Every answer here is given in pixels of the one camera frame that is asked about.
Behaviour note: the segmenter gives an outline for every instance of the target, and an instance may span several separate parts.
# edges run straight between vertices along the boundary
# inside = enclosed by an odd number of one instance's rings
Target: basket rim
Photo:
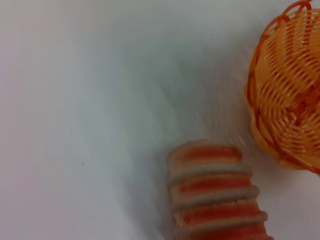
[[[261,114],[260,109],[258,108],[257,103],[257,82],[256,82],[256,65],[259,61],[262,45],[266,39],[268,39],[270,36],[275,34],[277,29],[280,27],[281,24],[286,24],[291,21],[291,19],[297,18],[302,13],[303,9],[306,8],[306,11],[311,13],[312,7],[310,4],[311,0],[300,0],[297,2],[294,2],[290,6],[288,6],[281,15],[274,18],[264,29],[264,31],[261,34],[261,37],[259,39],[259,42],[252,54],[252,58],[250,61],[250,67],[248,71],[248,80],[244,88],[244,95],[246,98],[247,106],[250,108],[250,114],[251,118],[254,118],[255,121],[255,127],[259,131],[260,135],[262,136],[265,143],[275,150],[279,158],[282,160],[290,161],[298,166],[303,167],[304,169],[307,169],[313,173],[320,174],[320,167],[313,167],[311,164],[308,164],[304,161],[299,160],[298,158],[291,155],[289,152],[284,151],[277,140],[276,135],[274,134],[274,131],[272,129],[272,126],[268,123],[266,120],[266,116]],[[298,7],[298,10],[293,11],[289,13],[293,8]],[[270,137],[265,136],[261,131],[261,124],[263,124],[266,128],[266,131],[269,133]]]

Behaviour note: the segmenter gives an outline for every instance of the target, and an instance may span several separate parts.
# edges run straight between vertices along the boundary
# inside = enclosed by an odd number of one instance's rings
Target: white table
[[[269,235],[319,239],[319,177],[256,147],[242,96],[291,2],[0,0],[0,239],[173,239],[165,156],[199,138],[243,150]]]

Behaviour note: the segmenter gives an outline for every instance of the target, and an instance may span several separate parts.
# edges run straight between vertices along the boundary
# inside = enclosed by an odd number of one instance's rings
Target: orange and white striped object
[[[168,191],[177,240],[273,240],[256,201],[251,169],[232,146],[185,143],[167,158]]]

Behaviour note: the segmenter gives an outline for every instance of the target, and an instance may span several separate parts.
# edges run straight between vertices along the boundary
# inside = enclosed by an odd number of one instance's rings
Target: white stripe
[[[173,202],[172,211],[178,211],[184,208],[190,208],[197,205],[231,202],[243,199],[251,199],[259,195],[259,189],[256,186],[239,187],[228,190],[204,193],[197,196],[186,197],[183,201]]]
[[[171,186],[182,179],[193,177],[202,174],[224,174],[224,173],[239,173],[251,175],[251,168],[243,164],[206,164],[200,166],[192,166],[178,171],[168,181],[168,186]]]
[[[251,224],[259,224],[268,220],[268,215],[266,212],[261,211],[259,215],[256,216],[245,216],[238,218],[228,218],[224,220],[215,220],[211,222],[201,223],[200,225],[189,226],[185,229],[177,230],[178,236],[189,235],[193,233],[200,233],[204,231],[217,231],[220,229],[227,229]]]

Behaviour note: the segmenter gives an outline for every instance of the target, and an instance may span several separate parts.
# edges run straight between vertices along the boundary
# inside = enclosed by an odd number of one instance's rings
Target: orange wicker basket
[[[266,27],[244,96],[258,145],[284,168],[320,174],[320,9],[310,0]]]

